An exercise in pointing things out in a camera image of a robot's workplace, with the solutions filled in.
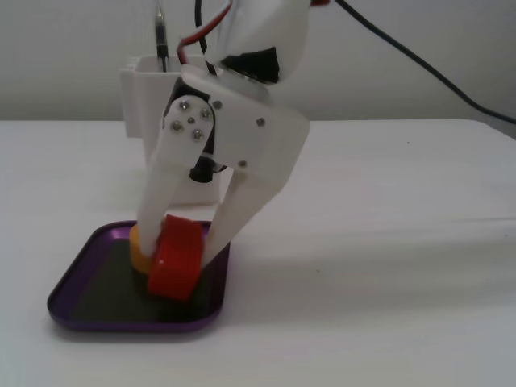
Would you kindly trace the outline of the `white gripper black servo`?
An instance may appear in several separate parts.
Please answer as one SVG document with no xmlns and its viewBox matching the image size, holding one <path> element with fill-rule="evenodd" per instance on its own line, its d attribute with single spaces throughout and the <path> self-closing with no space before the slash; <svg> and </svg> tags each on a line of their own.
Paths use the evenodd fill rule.
<svg viewBox="0 0 516 387">
<path fill-rule="evenodd" d="M 163 118 L 138 209 L 140 251 L 155 251 L 162 218 L 214 131 L 214 160 L 241 171 L 233 172 L 205 238 L 202 264 L 208 265 L 283 189 L 310 124 L 277 105 L 265 85 L 237 73 L 225 70 L 214 77 L 184 65 L 181 79 L 208 101 L 178 98 Z"/>
</svg>

